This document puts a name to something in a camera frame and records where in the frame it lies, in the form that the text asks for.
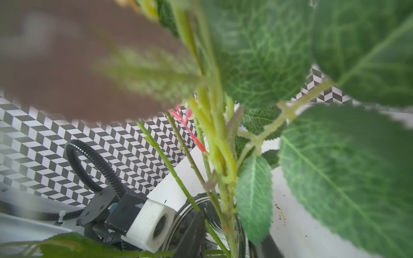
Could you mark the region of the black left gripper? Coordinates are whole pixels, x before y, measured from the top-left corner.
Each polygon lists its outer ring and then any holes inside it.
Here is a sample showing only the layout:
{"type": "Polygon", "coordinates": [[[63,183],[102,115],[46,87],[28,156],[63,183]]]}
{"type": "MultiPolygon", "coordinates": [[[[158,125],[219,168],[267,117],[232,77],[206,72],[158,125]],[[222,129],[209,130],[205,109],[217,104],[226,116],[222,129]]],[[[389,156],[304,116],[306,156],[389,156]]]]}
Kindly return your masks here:
{"type": "Polygon", "coordinates": [[[113,248],[136,248],[122,240],[147,201],[143,193],[128,190],[119,198],[111,186],[95,194],[76,221],[83,235],[113,248]]]}

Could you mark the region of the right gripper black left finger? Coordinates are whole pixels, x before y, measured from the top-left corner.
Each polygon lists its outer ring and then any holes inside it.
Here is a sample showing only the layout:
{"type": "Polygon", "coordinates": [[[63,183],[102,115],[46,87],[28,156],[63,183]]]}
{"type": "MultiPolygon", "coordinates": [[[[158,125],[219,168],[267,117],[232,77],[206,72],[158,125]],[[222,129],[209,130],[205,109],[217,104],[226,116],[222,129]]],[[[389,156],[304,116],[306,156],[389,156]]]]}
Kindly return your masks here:
{"type": "Polygon", "coordinates": [[[202,212],[197,212],[174,251],[172,258],[204,258],[205,237],[205,217],[202,212]]]}

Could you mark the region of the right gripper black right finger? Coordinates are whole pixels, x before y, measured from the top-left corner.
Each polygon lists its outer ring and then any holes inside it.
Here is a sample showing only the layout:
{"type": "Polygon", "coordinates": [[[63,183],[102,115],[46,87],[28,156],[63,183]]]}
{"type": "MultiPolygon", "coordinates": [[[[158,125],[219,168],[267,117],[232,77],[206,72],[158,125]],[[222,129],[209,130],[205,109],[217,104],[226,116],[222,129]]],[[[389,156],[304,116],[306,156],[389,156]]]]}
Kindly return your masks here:
{"type": "Polygon", "coordinates": [[[282,250],[278,248],[272,236],[269,234],[262,242],[254,244],[250,241],[251,258],[285,258],[282,250]]]}

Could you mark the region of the coral pink rose stem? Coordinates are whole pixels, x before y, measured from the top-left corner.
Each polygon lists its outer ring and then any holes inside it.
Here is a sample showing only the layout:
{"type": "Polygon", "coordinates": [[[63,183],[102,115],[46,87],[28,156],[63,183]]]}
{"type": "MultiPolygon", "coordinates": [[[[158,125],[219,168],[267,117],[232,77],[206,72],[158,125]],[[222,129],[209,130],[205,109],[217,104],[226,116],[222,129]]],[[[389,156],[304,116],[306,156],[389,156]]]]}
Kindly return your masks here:
{"type": "Polygon", "coordinates": [[[241,223],[270,232],[272,166],[332,233],[413,255],[413,132],[375,109],[413,105],[412,1],[168,1],[150,11],[189,55],[110,44],[118,88],[186,102],[209,145],[205,185],[236,258],[241,223]]]}

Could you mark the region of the clear glass vase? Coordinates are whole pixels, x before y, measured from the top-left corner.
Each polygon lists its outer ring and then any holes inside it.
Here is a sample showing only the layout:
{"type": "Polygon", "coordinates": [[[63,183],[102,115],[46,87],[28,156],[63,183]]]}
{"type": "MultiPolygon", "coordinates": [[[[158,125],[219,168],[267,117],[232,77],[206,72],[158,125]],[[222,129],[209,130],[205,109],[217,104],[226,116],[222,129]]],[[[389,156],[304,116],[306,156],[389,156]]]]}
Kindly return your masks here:
{"type": "Polygon", "coordinates": [[[161,250],[176,252],[173,258],[248,258],[248,238],[236,219],[238,255],[230,252],[219,216],[206,193],[194,197],[198,212],[187,201],[177,212],[161,250]]]}

